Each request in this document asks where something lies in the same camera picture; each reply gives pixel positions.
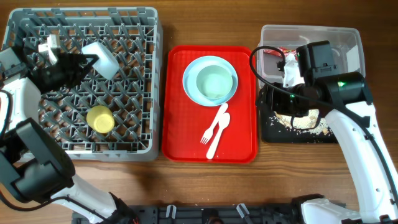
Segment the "light blue small bowl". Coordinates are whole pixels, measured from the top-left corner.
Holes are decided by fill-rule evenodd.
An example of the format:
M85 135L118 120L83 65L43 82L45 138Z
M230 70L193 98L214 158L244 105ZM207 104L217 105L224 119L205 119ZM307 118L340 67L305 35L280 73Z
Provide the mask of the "light blue small bowl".
M105 79L112 80L119 70L119 63L113 54L101 43L93 42L82 48L85 55L95 54L98 60L93 68Z

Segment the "white rice pile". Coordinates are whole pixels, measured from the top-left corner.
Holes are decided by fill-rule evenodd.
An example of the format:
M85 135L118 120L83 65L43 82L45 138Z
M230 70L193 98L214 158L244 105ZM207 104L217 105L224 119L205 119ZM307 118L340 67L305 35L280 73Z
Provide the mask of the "white rice pile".
M330 131L325 118L319 117L318 110L310 110L307 116L302 118L293 118L291 116L281 115L273 112L271 116L271 126L282 125L282 129L293 131L299 134L314 134L329 136Z

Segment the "yellow plastic cup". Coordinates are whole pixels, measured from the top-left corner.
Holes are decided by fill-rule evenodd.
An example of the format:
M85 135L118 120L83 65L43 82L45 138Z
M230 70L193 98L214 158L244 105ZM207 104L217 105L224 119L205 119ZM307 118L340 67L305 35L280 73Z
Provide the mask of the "yellow plastic cup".
M88 110L86 121L89 127L101 134L110 132L115 125L111 110L103 105Z

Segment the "green bowl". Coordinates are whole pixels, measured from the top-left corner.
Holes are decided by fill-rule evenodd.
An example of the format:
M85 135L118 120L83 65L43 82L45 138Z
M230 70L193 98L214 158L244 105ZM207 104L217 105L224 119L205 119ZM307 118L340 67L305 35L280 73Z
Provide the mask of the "green bowl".
M231 91L233 77L227 68L219 65L209 65L198 72L196 85L205 98L217 100Z

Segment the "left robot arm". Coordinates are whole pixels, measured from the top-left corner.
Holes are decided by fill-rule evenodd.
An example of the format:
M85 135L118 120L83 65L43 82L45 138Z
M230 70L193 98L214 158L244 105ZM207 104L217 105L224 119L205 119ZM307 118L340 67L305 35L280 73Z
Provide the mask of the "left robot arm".
M2 202L20 212L57 204L90 223L139 223L121 198L77 175L70 156L39 124L42 94L80 84L101 57L48 52L50 65L40 69L31 68L25 47L1 52L1 183L17 201L37 206L19 207L5 196Z

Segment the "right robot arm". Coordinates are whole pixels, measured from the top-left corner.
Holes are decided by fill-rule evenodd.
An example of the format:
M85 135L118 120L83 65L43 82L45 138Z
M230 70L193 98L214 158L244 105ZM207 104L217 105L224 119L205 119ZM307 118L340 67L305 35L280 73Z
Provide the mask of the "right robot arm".
M341 73L329 41L296 49L303 83L272 90L271 107L279 114L303 116L316 109L343 151L354 182L359 211L331 203L322 195L292 200L294 223L397 223L397 171L377 125L373 96L359 72Z

